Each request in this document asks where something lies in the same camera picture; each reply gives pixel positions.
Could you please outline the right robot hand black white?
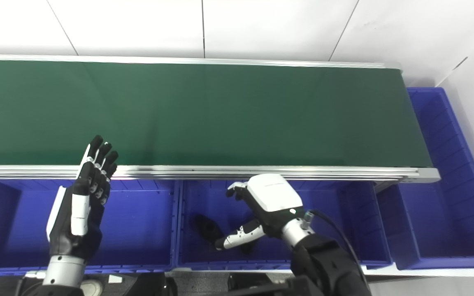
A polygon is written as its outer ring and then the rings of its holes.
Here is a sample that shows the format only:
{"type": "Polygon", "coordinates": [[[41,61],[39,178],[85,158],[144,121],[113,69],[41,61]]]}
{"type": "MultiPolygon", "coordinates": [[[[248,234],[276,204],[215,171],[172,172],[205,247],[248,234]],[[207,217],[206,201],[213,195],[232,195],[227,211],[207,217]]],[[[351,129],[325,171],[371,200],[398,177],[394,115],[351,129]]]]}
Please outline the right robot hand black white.
{"type": "Polygon", "coordinates": [[[243,200],[254,219],[214,243],[217,250],[227,250],[258,240],[262,236],[278,238],[293,250],[314,231],[302,227],[305,210],[297,191],[280,174],[252,176],[246,182],[232,183],[227,197],[243,200]]]}

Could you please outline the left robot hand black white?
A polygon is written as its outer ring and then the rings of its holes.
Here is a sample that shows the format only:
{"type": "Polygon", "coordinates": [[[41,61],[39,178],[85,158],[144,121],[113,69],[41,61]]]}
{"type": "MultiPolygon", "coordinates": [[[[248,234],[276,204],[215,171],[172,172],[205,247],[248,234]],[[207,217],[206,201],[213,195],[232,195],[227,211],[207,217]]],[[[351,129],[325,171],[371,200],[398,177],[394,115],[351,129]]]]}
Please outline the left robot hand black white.
{"type": "Polygon", "coordinates": [[[69,187],[58,188],[46,226],[51,256],[90,261],[96,254],[118,157],[112,144],[96,135],[81,158],[75,180],[69,187]]]}

